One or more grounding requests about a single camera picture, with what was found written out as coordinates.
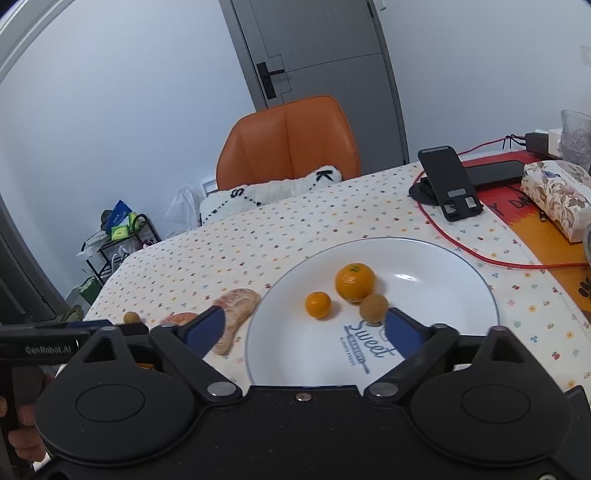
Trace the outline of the person's left hand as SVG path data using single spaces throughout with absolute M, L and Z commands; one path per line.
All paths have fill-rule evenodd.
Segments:
M 9 381 L 1 380 L 1 417 L 16 413 L 17 424 L 7 430 L 8 451 L 28 463 L 43 462 L 46 447 L 36 427 L 36 405 L 53 377 L 40 367 L 14 367 Z

